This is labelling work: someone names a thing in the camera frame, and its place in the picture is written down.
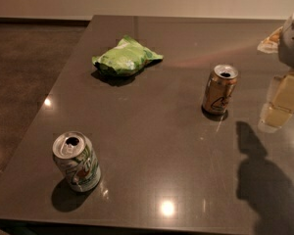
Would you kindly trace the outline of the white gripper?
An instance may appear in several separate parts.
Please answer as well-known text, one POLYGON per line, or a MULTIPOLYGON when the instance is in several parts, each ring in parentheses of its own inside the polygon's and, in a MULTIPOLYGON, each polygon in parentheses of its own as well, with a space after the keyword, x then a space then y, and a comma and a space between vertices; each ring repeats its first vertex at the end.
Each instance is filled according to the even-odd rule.
MULTIPOLYGON (((294 13, 283 27, 265 38, 257 50, 266 54, 278 52, 279 60, 294 68, 294 13)), ((294 70, 284 76, 275 76, 267 94, 267 101, 261 110, 258 127, 266 133, 275 133, 294 115, 294 70)))

